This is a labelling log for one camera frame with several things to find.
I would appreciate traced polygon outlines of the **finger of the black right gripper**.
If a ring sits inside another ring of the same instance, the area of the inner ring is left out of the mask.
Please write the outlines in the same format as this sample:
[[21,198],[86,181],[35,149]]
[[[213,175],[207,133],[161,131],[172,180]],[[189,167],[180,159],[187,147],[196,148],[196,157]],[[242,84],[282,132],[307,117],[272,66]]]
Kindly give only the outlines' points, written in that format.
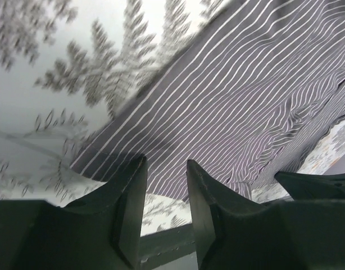
[[325,176],[277,172],[274,178],[293,200],[345,199],[345,173]]

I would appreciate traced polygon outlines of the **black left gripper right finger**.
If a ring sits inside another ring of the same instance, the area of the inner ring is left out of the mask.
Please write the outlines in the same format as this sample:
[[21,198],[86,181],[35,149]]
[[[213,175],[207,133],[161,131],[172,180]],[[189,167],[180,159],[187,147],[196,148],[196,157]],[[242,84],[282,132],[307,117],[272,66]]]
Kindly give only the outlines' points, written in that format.
[[194,160],[187,182],[199,269],[345,269],[345,199],[259,204]]

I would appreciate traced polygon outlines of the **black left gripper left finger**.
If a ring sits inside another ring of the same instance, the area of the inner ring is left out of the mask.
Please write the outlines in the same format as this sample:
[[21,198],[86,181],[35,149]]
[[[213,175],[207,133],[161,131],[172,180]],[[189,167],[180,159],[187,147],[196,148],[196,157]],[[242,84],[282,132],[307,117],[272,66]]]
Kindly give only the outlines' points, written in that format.
[[0,269],[136,269],[148,161],[69,203],[0,200]]

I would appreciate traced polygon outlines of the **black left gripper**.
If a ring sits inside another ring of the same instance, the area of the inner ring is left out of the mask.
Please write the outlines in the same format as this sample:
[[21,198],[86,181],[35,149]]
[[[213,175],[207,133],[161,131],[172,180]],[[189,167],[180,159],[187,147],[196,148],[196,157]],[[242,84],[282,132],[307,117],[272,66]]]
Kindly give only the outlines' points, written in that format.
[[140,238],[138,269],[197,269],[192,224]]

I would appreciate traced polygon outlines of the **grey striped underwear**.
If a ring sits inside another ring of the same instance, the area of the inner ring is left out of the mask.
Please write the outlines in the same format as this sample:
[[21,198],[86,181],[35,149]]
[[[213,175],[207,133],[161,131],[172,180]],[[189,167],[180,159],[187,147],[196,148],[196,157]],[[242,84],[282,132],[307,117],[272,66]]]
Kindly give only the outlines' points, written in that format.
[[345,1],[234,1],[71,169],[107,182],[144,155],[147,191],[185,201],[192,159],[250,197],[343,119]]

